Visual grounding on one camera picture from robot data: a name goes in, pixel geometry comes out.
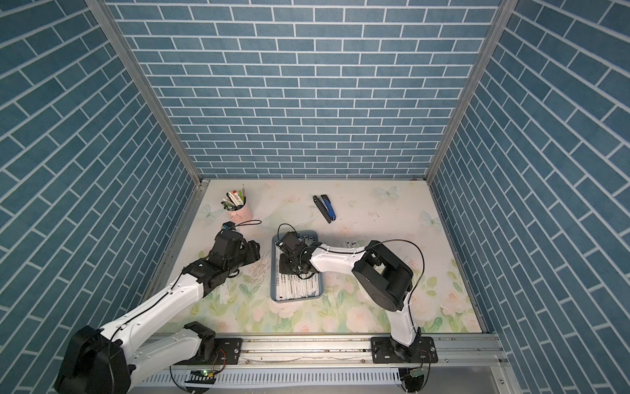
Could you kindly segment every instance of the robotic arm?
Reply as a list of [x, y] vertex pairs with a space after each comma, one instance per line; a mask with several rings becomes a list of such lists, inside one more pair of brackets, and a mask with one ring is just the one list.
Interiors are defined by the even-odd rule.
[[[338, 272], [354, 275], [367, 294], [387, 311], [391, 343], [395, 354], [405, 361], [420, 352], [421, 338], [411, 321], [409, 300], [413, 271], [392, 251], [378, 241], [361, 249], [337, 248], [321, 242], [307, 246], [297, 233], [286, 233], [277, 243], [280, 273], [302, 275]], [[384, 266], [379, 273], [375, 268]]]
[[[260, 245], [247, 242], [223, 224], [212, 250], [186, 266], [177, 280], [135, 309], [99, 329], [85, 326], [70, 339], [54, 388], [60, 394], [126, 394], [150, 375], [193, 357], [209, 361], [215, 332], [199, 322], [186, 324], [166, 339], [142, 346], [161, 326], [186, 307], [208, 295], [244, 265], [260, 259]], [[421, 338], [412, 324], [409, 299], [413, 272], [382, 243], [361, 249], [307, 246], [297, 233], [279, 242], [283, 274], [339, 272], [353, 274], [376, 304], [387, 311], [394, 353], [411, 362]], [[382, 272], [376, 267], [384, 266]]]
[[237, 272], [260, 259], [260, 245], [223, 224], [205, 258], [186, 266], [162, 291], [99, 329], [77, 331], [66, 350], [55, 390], [61, 394], [125, 394], [150, 375], [192, 357], [208, 361], [215, 332], [192, 322], [172, 337], [140, 347], [157, 329]]

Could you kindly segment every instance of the black mounting plate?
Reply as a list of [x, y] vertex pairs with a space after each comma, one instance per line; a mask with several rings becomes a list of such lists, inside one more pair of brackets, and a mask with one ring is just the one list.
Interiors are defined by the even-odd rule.
[[[437, 362], [437, 352], [435, 350], [435, 342], [431, 337], [421, 337], [420, 350], [409, 364], [422, 364], [424, 362]], [[391, 344], [390, 337], [372, 337], [372, 362], [374, 364], [394, 364], [407, 362], [400, 359], [394, 353], [394, 347]]]
[[[214, 363], [215, 367], [219, 369], [223, 365], [223, 350], [226, 353], [226, 365], [236, 365], [238, 364], [238, 359], [241, 357], [241, 345], [243, 344], [243, 340], [240, 338], [216, 338], [214, 340], [214, 348], [219, 353], [219, 358], [217, 358]], [[212, 360], [214, 359], [214, 355], [210, 357], [210, 362], [204, 361], [203, 359], [199, 359], [197, 357], [193, 357], [188, 360], [180, 361], [176, 365], [211, 365]]]

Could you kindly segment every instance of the blue brick wall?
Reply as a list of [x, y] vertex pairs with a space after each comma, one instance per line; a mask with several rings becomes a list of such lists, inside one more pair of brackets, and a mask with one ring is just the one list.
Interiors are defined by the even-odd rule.
[[139, 303], [192, 183], [83, 0], [0, 2], [0, 393]]
[[527, 392], [630, 392], [629, 21], [520, 0], [432, 185]]
[[423, 177], [499, 3], [141, 1], [108, 4], [206, 178]]

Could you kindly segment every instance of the stapler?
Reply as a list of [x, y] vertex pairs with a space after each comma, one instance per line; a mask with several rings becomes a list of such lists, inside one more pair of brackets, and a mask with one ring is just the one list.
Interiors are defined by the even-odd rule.
[[313, 202], [327, 222], [330, 223], [337, 218], [337, 216], [335, 215], [335, 211], [333, 210], [333, 206], [332, 204], [330, 204], [330, 199], [327, 195], [322, 194], [319, 197], [317, 195], [314, 195]]

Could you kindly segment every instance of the pink pen holder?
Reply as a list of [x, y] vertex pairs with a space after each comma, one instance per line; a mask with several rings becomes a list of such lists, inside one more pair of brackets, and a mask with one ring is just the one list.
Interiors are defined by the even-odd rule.
[[247, 201], [245, 201], [245, 205], [242, 208], [236, 211], [228, 211], [227, 213], [234, 224], [243, 223], [253, 219], [251, 209], [249, 208]]

